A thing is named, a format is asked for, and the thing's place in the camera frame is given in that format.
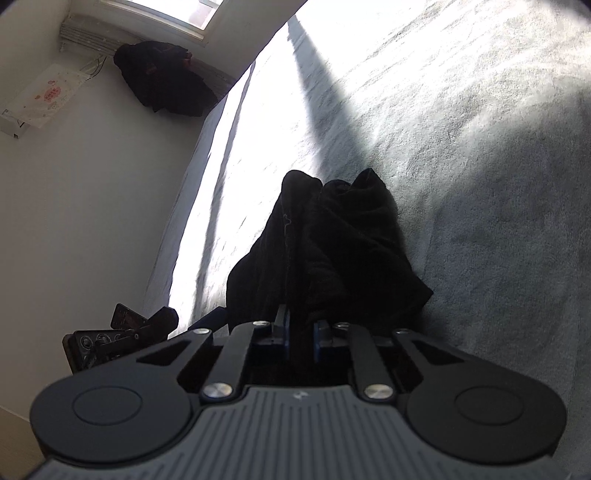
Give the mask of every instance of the black device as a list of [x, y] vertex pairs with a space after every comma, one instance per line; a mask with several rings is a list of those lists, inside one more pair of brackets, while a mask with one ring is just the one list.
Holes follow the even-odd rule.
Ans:
[[28, 478], [568, 477], [551, 459], [566, 409], [546, 385], [410, 330], [317, 322], [310, 341], [309, 384], [288, 374], [285, 307], [60, 380], [31, 408], [47, 460]]
[[169, 307], [146, 319], [118, 303], [111, 330], [77, 330], [61, 343], [72, 373], [77, 373], [162, 342], [177, 326], [177, 312]]

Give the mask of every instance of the radiator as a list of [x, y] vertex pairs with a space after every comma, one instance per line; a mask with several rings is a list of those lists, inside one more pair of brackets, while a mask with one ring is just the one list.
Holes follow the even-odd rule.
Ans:
[[[65, 44], [82, 46], [99, 55], [112, 57], [123, 44], [135, 44], [155, 38], [142, 38], [114, 25], [85, 15], [71, 15], [60, 27], [60, 39]], [[236, 83], [224, 72], [198, 60], [191, 59], [191, 70], [211, 88], [218, 99], [223, 98]]]

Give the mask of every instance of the window sill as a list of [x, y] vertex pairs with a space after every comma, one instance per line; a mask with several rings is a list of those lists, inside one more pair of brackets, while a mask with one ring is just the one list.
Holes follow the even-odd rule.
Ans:
[[99, 3], [101, 4], [101, 6], [105, 6], [109, 9], [117, 9], [118, 11], [125, 11], [128, 14], [137, 15], [141, 17], [142, 20], [156, 22], [160, 27], [164, 27], [165, 29], [170, 30], [176, 34], [180, 34], [183, 37], [187, 37], [188, 40], [191, 40], [193, 42], [202, 45], [207, 44], [206, 37], [203, 33], [199, 33], [191, 28], [185, 27], [179, 23], [173, 22], [172, 20], [168, 20], [159, 15], [147, 12], [141, 8], [132, 7], [130, 5], [120, 3], [116, 0], [99, 0]]

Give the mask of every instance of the black towel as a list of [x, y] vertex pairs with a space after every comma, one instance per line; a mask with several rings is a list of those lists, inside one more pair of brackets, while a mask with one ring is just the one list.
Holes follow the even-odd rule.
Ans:
[[144, 106], [180, 115], [201, 116], [217, 103], [203, 79], [188, 69], [191, 52], [157, 41], [122, 45], [113, 58], [121, 75]]
[[353, 184], [324, 186], [293, 170], [261, 236], [230, 272], [226, 305], [232, 329], [272, 322], [285, 303], [294, 340], [300, 332], [311, 340], [310, 326], [321, 319], [358, 323], [374, 335], [413, 328], [432, 294], [411, 269], [394, 200], [371, 168]]

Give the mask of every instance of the window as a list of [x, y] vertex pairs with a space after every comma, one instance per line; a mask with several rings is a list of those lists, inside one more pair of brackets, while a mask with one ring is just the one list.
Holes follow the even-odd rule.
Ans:
[[147, 17], [158, 17], [175, 27], [193, 32], [202, 40], [207, 26], [223, 0], [101, 0], [103, 3], [128, 7]]

